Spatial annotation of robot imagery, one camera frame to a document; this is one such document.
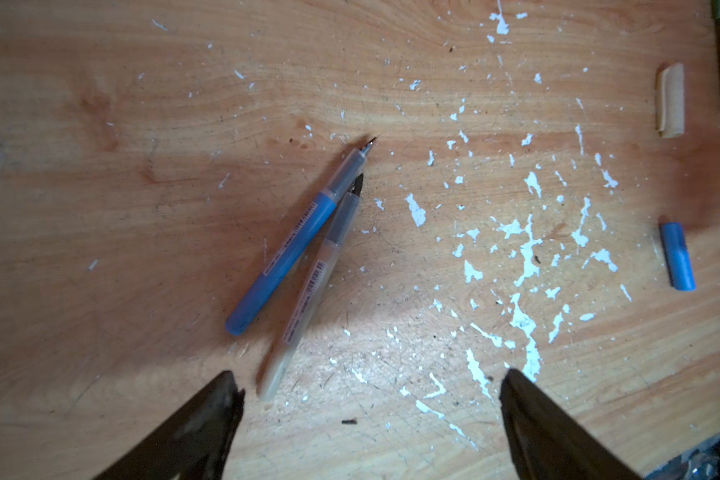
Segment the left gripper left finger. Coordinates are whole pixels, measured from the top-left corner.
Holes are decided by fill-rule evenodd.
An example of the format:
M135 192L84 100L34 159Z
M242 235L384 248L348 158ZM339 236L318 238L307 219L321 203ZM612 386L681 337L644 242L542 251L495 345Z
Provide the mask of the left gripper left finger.
M221 372L99 479L220 479L244 413L245 391Z

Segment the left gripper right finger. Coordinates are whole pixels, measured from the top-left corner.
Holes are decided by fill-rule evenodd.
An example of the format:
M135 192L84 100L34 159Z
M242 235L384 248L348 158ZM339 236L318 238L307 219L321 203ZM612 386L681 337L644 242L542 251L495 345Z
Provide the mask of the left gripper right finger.
M500 401L510 455L519 478L639 477L521 371L507 371Z

